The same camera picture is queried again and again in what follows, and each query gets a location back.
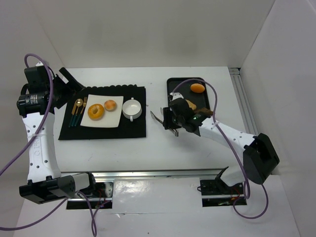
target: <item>donut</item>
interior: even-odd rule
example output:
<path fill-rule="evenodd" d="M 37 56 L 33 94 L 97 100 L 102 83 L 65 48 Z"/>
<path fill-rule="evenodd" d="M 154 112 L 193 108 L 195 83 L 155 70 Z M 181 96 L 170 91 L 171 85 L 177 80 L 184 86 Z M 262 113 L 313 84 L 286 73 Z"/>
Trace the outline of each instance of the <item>donut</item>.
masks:
<path fill-rule="evenodd" d="M 115 110 L 115 108 L 117 107 L 117 104 L 114 100 L 107 100 L 105 103 L 104 103 L 104 108 L 107 110 L 107 111 L 112 111 L 112 110 Z"/>
<path fill-rule="evenodd" d="M 92 120 L 100 119 L 104 115 L 104 108 L 100 104 L 91 105 L 88 109 L 89 118 Z"/>

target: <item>bread roll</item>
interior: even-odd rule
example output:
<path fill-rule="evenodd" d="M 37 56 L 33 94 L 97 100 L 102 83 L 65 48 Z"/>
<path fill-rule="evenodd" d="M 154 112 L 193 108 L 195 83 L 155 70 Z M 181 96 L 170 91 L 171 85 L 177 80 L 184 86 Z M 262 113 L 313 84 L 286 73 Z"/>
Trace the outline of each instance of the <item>bread roll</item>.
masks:
<path fill-rule="evenodd" d="M 195 93 L 203 93 L 205 91 L 204 85 L 198 83 L 192 84 L 190 88 Z"/>
<path fill-rule="evenodd" d="M 114 100 L 107 100 L 105 103 L 104 103 L 104 108 L 107 110 L 107 111 L 113 111 L 115 110 L 117 107 L 117 104 Z"/>

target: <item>fork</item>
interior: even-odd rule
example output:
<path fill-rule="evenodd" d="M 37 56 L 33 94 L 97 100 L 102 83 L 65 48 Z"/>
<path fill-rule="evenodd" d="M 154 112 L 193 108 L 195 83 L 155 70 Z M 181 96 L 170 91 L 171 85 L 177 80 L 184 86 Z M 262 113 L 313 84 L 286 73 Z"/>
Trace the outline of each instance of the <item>fork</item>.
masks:
<path fill-rule="evenodd" d="M 84 100 L 83 100 L 83 108 L 82 108 L 80 114 L 78 115 L 78 118 L 77 118 L 76 123 L 75 123 L 75 127 L 77 127 L 78 122 L 79 122 L 79 120 L 80 120 L 81 117 L 82 117 L 82 113 L 83 113 L 83 111 L 84 111 L 84 108 L 85 108 L 86 105 L 87 105 L 87 100 L 88 100 L 88 97 L 85 97 Z"/>
<path fill-rule="evenodd" d="M 156 119 L 158 122 L 160 122 L 163 126 L 163 121 L 161 121 L 152 111 L 150 111 L 150 114 L 152 116 L 153 119 Z M 177 129 L 169 129 L 176 137 L 179 136 L 179 132 Z"/>

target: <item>black tray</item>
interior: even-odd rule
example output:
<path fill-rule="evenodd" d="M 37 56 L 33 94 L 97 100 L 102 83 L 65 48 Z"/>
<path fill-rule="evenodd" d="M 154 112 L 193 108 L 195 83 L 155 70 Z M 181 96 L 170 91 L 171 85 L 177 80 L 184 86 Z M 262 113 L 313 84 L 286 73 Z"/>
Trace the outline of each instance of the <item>black tray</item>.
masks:
<path fill-rule="evenodd" d="M 172 90 L 181 82 L 187 79 L 201 79 L 202 78 L 169 78 L 167 80 L 167 96 L 172 92 Z M 195 83 L 200 83 L 204 85 L 205 91 L 203 93 L 194 93 L 191 91 L 190 86 Z M 206 85 L 205 83 L 198 82 L 198 81 L 189 81 L 182 85 L 176 92 L 180 92 L 183 95 L 183 98 L 186 100 L 190 100 L 193 104 L 197 106 L 197 110 L 202 108 L 211 109 L 208 101 Z"/>
<path fill-rule="evenodd" d="M 142 106 L 142 114 L 134 122 L 129 121 L 121 113 L 118 127 L 68 127 L 73 105 L 78 98 L 88 95 L 124 96 L 124 101 L 134 97 Z M 137 85 L 111 85 L 104 87 L 87 87 L 78 92 L 67 104 L 64 121 L 58 140 L 92 140 L 146 137 L 146 89 Z"/>

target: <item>white wall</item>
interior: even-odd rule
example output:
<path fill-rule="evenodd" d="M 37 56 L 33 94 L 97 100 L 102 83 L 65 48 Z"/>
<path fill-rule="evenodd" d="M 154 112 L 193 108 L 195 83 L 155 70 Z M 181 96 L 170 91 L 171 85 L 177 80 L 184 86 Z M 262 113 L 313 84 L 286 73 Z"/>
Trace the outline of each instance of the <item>white wall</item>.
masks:
<path fill-rule="evenodd" d="M 276 0 L 241 68 L 258 129 L 276 144 L 302 237 L 316 231 L 315 6 L 316 0 Z"/>
<path fill-rule="evenodd" d="M 70 68 L 235 66 L 274 0 L 30 0 Z"/>
<path fill-rule="evenodd" d="M 3 168 L 27 142 L 16 108 L 20 90 L 27 82 L 24 55 L 36 53 L 55 70 L 62 67 L 62 63 L 26 0 L 0 1 L 0 32 L 0 167 Z M 25 154 L 0 177 L 1 226 L 16 225 L 23 202 L 18 187 L 26 184 L 28 163 Z M 0 235 L 9 237 L 13 232 Z"/>

